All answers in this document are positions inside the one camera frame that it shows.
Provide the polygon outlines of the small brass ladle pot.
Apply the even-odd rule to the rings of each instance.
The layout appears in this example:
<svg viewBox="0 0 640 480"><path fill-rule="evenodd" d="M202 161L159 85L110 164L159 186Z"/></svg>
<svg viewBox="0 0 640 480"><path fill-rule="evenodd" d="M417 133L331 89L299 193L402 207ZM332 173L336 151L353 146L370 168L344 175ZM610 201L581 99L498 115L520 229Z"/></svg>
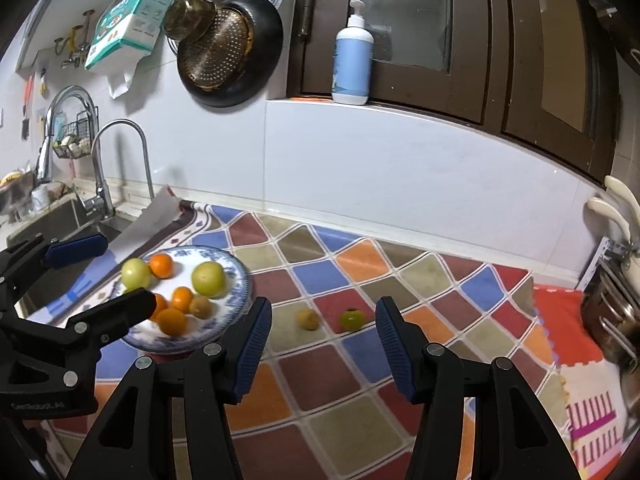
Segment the small brass ladle pot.
<svg viewBox="0 0 640 480"><path fill-rule="evenodd" d="M196 41L213 23L217 8L209 0L176 0L167 10L163 31L177 42Z"/></svg>

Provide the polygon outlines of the colourful checkered table mat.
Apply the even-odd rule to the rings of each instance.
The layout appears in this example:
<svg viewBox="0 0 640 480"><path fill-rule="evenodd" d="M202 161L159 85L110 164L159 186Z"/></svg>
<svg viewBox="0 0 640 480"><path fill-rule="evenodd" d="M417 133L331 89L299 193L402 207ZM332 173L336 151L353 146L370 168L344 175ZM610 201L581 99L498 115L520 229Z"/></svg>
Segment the colourful checkered table mat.
<svg viewBox="0 0 640 480"><path fill-rule="evenodd" d="M602 479L626 450L628 416L614 365L559 366L534 306L529 271L399 245L270 214L188 203L152 249L225 250L273 306L252 390L227 415L249 479L400 479L421 411L397 391L373 325L395 299L428 339L462 358L511 359L559 428L585 479ZM311 308L318 330L296 312ZM359 309L368 322L343 332Z"/></svg>

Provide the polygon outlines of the blue white porcelain plate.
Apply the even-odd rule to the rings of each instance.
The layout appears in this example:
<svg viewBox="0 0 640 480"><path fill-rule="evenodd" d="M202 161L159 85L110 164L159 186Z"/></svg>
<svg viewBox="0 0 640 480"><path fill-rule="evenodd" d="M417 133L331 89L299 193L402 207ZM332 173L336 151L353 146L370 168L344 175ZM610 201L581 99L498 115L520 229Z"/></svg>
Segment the blue white porcelain plate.
<svg viewBox="0 0 640 480"><path fill-rule="evenodd" d="M250 303L250 272L224 250L188 245L125 263L112 299L144 285L155 311L130 328L124 341L140 351L179 354L219 337Z"/></svg>

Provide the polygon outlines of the large green pomelo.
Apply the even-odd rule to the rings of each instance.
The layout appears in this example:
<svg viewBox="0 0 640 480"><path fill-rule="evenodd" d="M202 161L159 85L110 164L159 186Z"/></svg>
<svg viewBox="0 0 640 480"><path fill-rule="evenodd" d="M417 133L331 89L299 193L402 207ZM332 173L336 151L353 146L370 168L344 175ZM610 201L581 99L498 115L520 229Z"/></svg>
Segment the large green pomelo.
<svg viewBox="0 0 640 480"><path fill-rule="evenodd" d="M122 265L120 280L128 290L147 288L151 283L151 270L144 260L131 258Z"/></svg>

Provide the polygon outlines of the yellow-green apple on plate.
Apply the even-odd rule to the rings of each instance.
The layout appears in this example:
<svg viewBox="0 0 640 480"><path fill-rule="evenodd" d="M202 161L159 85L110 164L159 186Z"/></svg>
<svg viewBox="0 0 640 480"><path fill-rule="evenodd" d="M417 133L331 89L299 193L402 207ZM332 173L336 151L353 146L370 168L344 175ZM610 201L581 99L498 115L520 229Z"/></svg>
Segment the yellow-green apple on plate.
<svg viewBox="0 0 640 480"><path fill-rule="evenodd" d="M227 279L221 264L206 261L194 268L191 274L193 289L201 296L213 298L224 296Z"/></svg>

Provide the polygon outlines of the small orange mandarin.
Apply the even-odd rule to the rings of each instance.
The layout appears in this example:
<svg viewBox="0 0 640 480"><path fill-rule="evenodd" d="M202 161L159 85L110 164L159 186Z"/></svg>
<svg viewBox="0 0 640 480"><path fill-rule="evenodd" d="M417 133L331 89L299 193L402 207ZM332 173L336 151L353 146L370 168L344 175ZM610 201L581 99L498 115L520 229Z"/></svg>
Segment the small orange mandarin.
<svg viewBox="0 0 640 480"><path fill-rule="evenodd" d="M150 258L149 268L156 278L166 280L174 275L174 260L170 255L159 252Z"/></svg>

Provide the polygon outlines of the small orange tangerine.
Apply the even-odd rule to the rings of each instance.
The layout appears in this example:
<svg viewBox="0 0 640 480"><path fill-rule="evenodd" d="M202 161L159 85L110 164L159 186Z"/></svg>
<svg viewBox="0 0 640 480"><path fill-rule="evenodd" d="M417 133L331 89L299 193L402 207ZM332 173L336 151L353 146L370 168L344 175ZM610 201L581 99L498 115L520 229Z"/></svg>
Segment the small orange tangerine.
<svg viewBox="0 0 640 480"><path fill-rule="evenodd" d="M189 313L192 300L192 290L186 286L179 286L171 294L170 306L182 313Z"/></svg>

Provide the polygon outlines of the small brown kiwi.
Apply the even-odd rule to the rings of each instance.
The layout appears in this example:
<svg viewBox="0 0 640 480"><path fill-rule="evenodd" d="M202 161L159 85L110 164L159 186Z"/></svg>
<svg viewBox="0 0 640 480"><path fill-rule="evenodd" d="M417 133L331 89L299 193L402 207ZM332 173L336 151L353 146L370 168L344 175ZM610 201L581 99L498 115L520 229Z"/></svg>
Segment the small brown kiwi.
<svg viewBox="0 0 640 480"><path fill-rule="evenodd" d="M214 305L204 296L194 296L190 305L190 315L200 320L207 320L214 313Z"/></svg>

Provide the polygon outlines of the white blue pump bottle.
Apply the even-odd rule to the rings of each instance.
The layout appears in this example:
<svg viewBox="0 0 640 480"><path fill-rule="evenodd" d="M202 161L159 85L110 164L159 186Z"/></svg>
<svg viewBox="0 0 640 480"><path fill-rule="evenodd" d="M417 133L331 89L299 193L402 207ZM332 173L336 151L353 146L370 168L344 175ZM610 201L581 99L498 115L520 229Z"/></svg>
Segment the white blue pump bottle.
<svg viewBox="0 0 640 480"><path fill-rule="evenodd" d="M341 104L364 105L369 99L374 38L366 29L361 0L350 0L352 14L335 40L332 100Z"/></svg>

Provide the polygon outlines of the round orange fruit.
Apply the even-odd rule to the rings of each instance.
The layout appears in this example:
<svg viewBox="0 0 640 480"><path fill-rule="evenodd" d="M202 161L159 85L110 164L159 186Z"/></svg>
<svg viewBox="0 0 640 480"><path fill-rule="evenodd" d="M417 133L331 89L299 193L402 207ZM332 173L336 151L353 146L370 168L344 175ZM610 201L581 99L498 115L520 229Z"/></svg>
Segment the round orange fruit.
<svg viewBox="0 0 640 480"><path fill-rule="evenodd" d="M157 318L157 315L159 315L160 312L168 308L167 301L161 294L154 294L154 298L155 298L155 308L152 315L150 316L151 321L155 321Z"/></svg>

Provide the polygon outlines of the small beige fruit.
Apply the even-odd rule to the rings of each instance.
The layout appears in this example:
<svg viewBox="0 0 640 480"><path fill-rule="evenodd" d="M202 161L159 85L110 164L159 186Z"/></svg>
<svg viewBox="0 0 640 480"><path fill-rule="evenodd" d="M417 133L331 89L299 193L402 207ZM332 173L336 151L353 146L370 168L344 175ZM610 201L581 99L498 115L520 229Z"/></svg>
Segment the small beige fruit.
<svg viewBox="0 0 640 480"><path fill-rule="evenodd" d="M320 326L320 316L311 308L303 308L296 312L296 323L303 330L318 330Z"/></svg>

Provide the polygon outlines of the black frying pan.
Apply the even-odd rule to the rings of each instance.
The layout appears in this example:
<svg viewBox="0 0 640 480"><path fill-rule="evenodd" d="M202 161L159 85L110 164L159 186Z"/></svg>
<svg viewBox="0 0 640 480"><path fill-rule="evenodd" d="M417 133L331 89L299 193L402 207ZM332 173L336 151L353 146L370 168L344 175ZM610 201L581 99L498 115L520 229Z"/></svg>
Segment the black frying pan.
<svg viewBox="0 0 640 480"><path fill-rule="evenodd" d="M205 34L178 44L178 73L202 105L237 106L265 87L282 47L282 20L268 0L217 0Z"/></svg>

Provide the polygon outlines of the teal white paper box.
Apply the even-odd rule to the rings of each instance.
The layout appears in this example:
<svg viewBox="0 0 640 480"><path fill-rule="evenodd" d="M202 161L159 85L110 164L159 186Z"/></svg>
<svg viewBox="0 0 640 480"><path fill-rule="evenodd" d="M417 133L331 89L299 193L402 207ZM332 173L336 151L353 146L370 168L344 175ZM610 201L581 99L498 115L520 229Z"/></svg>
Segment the teal white paper box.
<svg viewBox="0 0 640 480"><path fill-rule="evenodd" d="M100 75L134 70L154 49L174 0L120 0L96 24L85 69Z"/></svg>

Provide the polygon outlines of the small green tomato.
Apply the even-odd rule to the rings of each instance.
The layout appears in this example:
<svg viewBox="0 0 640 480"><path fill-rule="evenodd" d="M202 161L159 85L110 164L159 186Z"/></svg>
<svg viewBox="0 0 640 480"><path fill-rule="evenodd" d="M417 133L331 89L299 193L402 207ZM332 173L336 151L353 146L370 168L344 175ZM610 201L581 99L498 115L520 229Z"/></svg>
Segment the small green tomato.
<svg viewBox="0 0 640 480"><path fill-rule="evenodd" d="M338 319L343 332L356 332L368 322L367 315L359 309L347 309L341 313Z"/></svg>

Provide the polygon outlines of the stainless steel sink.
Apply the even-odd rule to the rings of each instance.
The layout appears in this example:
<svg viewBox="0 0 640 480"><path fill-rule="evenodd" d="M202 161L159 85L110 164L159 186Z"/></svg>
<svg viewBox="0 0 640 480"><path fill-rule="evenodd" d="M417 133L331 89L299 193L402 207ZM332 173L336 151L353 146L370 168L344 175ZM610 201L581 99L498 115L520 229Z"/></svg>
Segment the stainless steel sink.
<svg viewBox="0 0 640 480"><path fill-rule="evenodd" d="M116 214L108 220L101 220L98 214L87 216L76 198L66 202L59 200L31 222L16 226L16 230L6 238L6 246L13 247L38 234L47 240L64 242L102 234L112 242L131 222L132 218L126 214ZM66 268L49 270L18 302L18 310L27 318L41 308L51 307L52 318L59 318L67 309L84 299L114 266L115 258L105 254L96 264L93 264L93 259L89 259Z"/></svg>

